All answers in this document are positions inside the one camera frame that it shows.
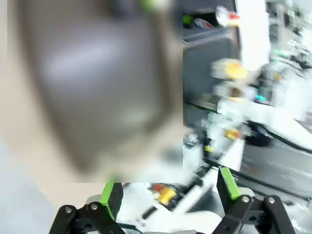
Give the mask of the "left gripper black-green left finger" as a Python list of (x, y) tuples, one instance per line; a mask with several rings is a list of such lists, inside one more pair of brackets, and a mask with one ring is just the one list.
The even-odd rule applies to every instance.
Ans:
[(126, 234), (116, 222), (122, 199), (122, 184), (106, 183), (99, 201), (80, 209), (73, 205), (61, 206), (49, 234)]

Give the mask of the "blue pepsi drink can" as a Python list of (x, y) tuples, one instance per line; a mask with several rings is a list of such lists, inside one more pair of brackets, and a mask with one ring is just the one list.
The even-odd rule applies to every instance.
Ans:
[(201, 28), (201, 29), (211, 29), (214, 27), (208, 21), (204, 19), (200, 19), (200, 18), (194, 19), (192, 25), (196, 28)]

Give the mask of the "left gripper black-green right finger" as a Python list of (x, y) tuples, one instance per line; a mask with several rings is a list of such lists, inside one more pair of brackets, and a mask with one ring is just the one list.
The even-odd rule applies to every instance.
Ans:
[(242, 194), (227, 167), (219, 167), (217, 190), (224, 217), (212, 234), (239, 234), (243, 225), (253, 225), (259, 234), (293, 234), (282, 200), (269, 195), (263, 200)]

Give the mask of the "yellow emergency stop red button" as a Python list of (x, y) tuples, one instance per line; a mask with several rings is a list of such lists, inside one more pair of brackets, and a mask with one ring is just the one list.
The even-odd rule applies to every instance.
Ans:
[(165, 184), (154, 184), (152, 191), (156, 194), (158, 202), (166, 206), (176, 196), (176, 190)]
[(232, 128), (225, 131), (225, 136), (229, 139), (235, 140), (241, 138), (241, 133), (237, 128)]

